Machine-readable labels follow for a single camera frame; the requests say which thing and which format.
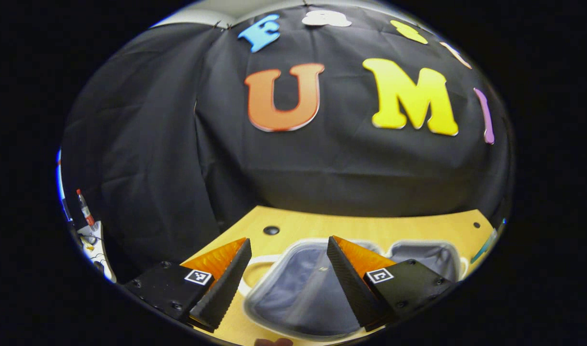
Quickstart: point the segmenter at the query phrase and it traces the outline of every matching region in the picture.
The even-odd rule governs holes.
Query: orange letter u
[[[262,131],[293,131],[313,120],[319,110],[320,63],[296,65],[289,70],[298,77],[298,105],[289,111],[274,106],[274,81],[279,70],[265,70],[250,74],[245,79],[249,86],[249,120]]]

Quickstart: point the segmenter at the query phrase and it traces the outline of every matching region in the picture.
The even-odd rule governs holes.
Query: wooden table surface
[[[277,226],[280,232],[276,235],[267,235],[263,232],[266,226]],[[456,247],[461,257],[470,261],[487,241],[492,230],[490,223],[478,210],[426,217],[348,217],[258,206],[186,261],[243,237],[250,239],[252,258],[256,258],[281,254],[289,245],[300,239],[327,239],[331,235],[344,239],[372,241],[379,245],[383,252],[386,252],[390,245],[401,240],[447,241]],[[486,254],[487,252],[469,266],[466,275],[478,267]],[[253,287],[270,266],[271,264],[265,263],[249,266],[243,278]],[[262,328],[247,318],[243,313],[243,300],[243,296],[236,291],[230,308],[214,333],[197,330],[243,346],[253,346],[256,339],[274,341],[280,337],[287,337]],[[332,342],[313,342],[291,337],[287,339],[291,339],[294,346],[322,346],[364,335],[368,333],[359,332]]]

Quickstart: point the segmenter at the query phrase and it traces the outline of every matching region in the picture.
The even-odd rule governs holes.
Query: white ceiling
[[[394,11],[391,5],[384,4],[380,0],[306,0],[306,2],[307,4],[346,5],[373,9],[396,18],[408,20],[413,24],[418,24],[421,28],[427,29],[425,26],[420,25],[417,19]],[[180,9],[154,26],[173,23],[214,25],[220,21],[217,26],[226,28],[227,24],[238,24],[262,13],[302,4],[304,4],[302,0],[203,0]]]

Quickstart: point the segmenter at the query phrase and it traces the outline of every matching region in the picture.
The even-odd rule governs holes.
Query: black cloth backdrop
[[[344,13],[349,27],[305,27],[305,13]],[[280,37],[256,53],[232,29],[170,24],[149,29],[116,53],[76,101],[61,145],[61,175],[76,227],[81,188],[96,218],[146,269],[184,260],[254,206],[321,214],[437,215],[480,210],[494,226],[509,212],[514,145],[506,110],[489,81],[418,28],[419,44],[391,16],[344,6],[298,6],[280,15]],[[459,125],[456,136],[377,129],[373,73],[365,59],[396,62],[417,82],[443,74]],[[249,74],[279,69],[274,103],[298,103],[294,65],[321,63],[314,120],[290,132],[263,132],[247,114]],[[495,144],[473,88],[487,96]]]

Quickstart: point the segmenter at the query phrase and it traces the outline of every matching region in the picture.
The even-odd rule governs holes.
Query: letter m
[[[436,134],[455,136],[458,124],[453,119],[452,105],[445,88],[445,77],[431,70],[419,70],[417,85],[407,73],[393,61],[366,59],[362,66],[371,70],[377,81],[379,112],[372,117],[375,127],[401,129],[407,124],[407,116],[415,129],[426,120],[430,106],[428,129]],[[401,113],[399,103],[407,115]]]

